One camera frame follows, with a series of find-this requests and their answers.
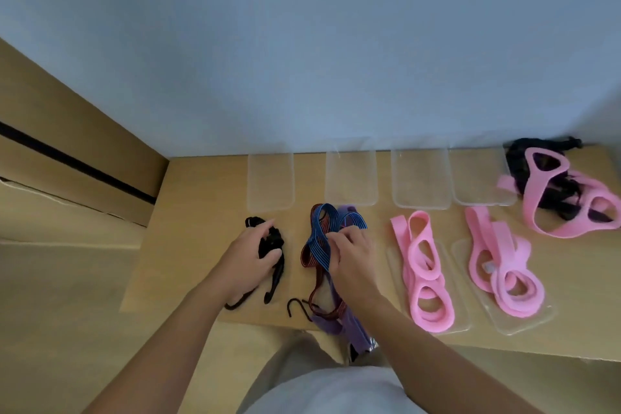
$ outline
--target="white wall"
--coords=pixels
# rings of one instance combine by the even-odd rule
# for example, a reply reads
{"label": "white wall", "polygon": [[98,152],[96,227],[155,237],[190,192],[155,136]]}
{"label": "white wall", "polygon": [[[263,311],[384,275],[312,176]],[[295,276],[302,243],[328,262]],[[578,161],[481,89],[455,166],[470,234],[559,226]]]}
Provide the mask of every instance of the white wall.
{"label": "white wall", "polygon": [[618,0],[0,0],[0,37],[166,156],[550,136],[621,83]]}

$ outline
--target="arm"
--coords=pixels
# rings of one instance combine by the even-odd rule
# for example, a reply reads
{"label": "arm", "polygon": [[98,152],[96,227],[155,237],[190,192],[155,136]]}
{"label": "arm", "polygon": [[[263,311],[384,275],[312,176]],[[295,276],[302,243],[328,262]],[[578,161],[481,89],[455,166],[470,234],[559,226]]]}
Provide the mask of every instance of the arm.
{"label": "arm", "polygon": [[380,294],[373,269],[373,244],[366,230],[351,226],[327,236],[335,288],[377,340],[412,401],[431,414],[539,413],[419,328]]}
{"label": "arm", "polygon": [[215,318],[227,301],[255,288],[280,258],[275,249],[258,258],[259,242],[273,220],[246,228],[209,275],[192,289],[166,322],[84,410],[98,413],[175,413]]}

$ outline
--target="person's right hand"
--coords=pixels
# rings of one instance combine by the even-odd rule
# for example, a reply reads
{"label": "person's right hand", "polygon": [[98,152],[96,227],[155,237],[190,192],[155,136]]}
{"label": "person's right hand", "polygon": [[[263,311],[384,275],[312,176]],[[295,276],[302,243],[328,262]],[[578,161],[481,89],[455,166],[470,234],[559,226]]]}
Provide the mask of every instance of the person's right hand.
{"label": "person's right hand", "polygon": [[352,308],[379,294],[375,281],[375,247],[368,230],[357,226],[328,233],[330,276],[341,298]]}

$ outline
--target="person's left hand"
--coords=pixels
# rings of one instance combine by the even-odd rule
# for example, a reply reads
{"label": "person's left hand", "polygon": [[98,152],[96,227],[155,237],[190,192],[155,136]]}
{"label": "person's left hand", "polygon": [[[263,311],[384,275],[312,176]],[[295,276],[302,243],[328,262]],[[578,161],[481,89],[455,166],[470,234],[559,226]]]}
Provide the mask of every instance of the person's left hand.
{"label": "person's left hand", "polygon": [[269,220],[254,228],[244,229],[209,272],[207,278],[213,278],[223,289],[229,304],[256,288],[283,255],[282,249],[274,249],[259,259],[259,243],[262,237],[269,234],[273,224],[274,220]]}

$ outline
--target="metal hook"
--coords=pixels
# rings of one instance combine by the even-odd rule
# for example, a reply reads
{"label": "metal hook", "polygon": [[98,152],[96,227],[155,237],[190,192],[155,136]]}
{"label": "metal hook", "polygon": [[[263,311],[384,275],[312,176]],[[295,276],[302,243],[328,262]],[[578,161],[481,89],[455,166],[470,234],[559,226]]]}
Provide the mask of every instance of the metal hook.
{"label": "metal hook", "polygon": [[300,305],[300,308],[302,308],[302,311],[304,311],[304,316],[306,316],[306,319],[308,319],[308,320],[312,323],[312,319],[311,319],[311,317],[310,317],[310,316],[309,316],[309,314],[306,312],[306,308],[304,308],[304,305],[302,304],[302,302],[304,302],[304,303],[308,304],[308,301],[306,301],[306,300],[302,300],[302,301],[300,301],[300,300],[298,300],[297,298],[291,298],[291,300],[289,300],[289,301],[287,302],[287,312],[289,313],[289,317],[291,317],[291,302],[292,302],[292,301],[297,301],[297,302],[298,302],[298,304]]}

